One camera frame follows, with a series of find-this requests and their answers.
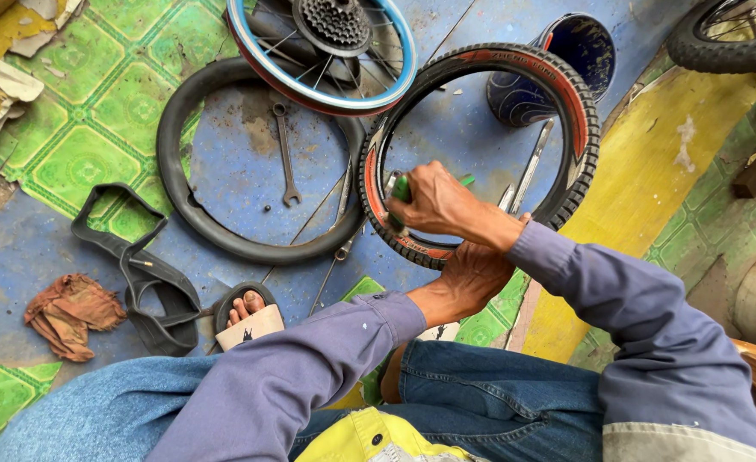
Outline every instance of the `yellow shirt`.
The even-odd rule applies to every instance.
[[[486,459],[457,446],[431,444],[403,418],[366,408],[327,428],[296,462],[458,462]]]

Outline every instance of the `wheel hub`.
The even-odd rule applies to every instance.
[[[372,26],[357,0],[295,0],[292,17],[314,46],[342,58],[364,53]]]

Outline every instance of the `man's left hand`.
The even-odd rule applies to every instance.
[[[408,293],[426,318],[426,328],[476,314],[512,278],[515,267],[499,252],[464,241],[439,278]]]

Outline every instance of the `black tire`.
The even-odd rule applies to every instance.
[[[381,187],[385,153],[398,123],[416,104],[445,83],[479,71],[522,74],[556,101],[564,152],[555,183],[533,212],[535,220],[560,229],[578,209],[595,174],[600,142],[595,103],[586,83],[565,61],[522,44],[471,45],[430,61],[404,98],[375,121],[358,164],[358,191],[372,226],[394,251],[422,267],[442,270],[457,245],[434,243],[413,233],[400,237],[385,227],[380,215],[386,212]]]
[[[756,39],[745,42],[723,42],[708,38],[701,24],[725,0],[708,0],[691,9],[669,38],[666,48],[679,66],[712,74],[745,74],[756,72]]]
[[[282,61],[280,66],[300,72],[300,69],[290,62]],[[161,113],[156,135],[159,172],[167,197],[184,220],[201,236],[245,261],[263,265],[294,265],[332,254],[361,228],[364,219],[361,207],[350,207],[336,226],[308,243],[296,246],[273,246],[251,241],[225,228],[213,219],[193,197],[190,184],[184,176],[179,150],[184,121],[205,96],[241,80],[262,81],[244,58],[223,59],[208,64],[189,76],[170,97],[164,112]],[[321,81],[319,85],[329,87],[329,84],[324,81]],[[348,159],[354,167],[366,136],[364,127],[356,118],[341,116],[334,118],[347,137]],[[355,190],[353,185],[350,194],[355,194]]]

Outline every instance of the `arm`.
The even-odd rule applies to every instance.
[[[537,223],[508,258],[620,347],[600,380],[604,424],[691,426],[756,448],[751,370],[679,278]]]
[[[751,369],[723,328],[686,303],[679,278],[595,244],[576,244],[537,223],[524,226],[476,200],[436,161],[415,167],[408,180],[413,202],[386,204],[407,226],[429,233],[446,230],[506,253],[549,293],[563,297],[579,318],[612,335],[620,352],[603,372],[598,390],[605,408],[605,449],[619,446],[623,438],[643,451],[637,436],[644,432],[668,433],[662,442],[668,447],[676,446],[675,440],[711,440],[711,434],[706,436],[711,432],[756,448]],[[619,426],[632,422],[665,427]],[[619,427],[635,433],[634,439],[616,432],[607,436]],[[647,444],[650,450],[660,445]],[[679,455],[703,449],[701,457],[714,454],[696,448],[686,447]],[[736,460],[742,460],[740,450],[732,450],[738,451]],[[617,458],[635,460],[626,453]]]
[[[483,309],[513,271],[501,254],[466,243],[422,288],[336,303],[300,326],[237,345],[147,460],[286,460],[312,409],[343,397],[393,347]]]

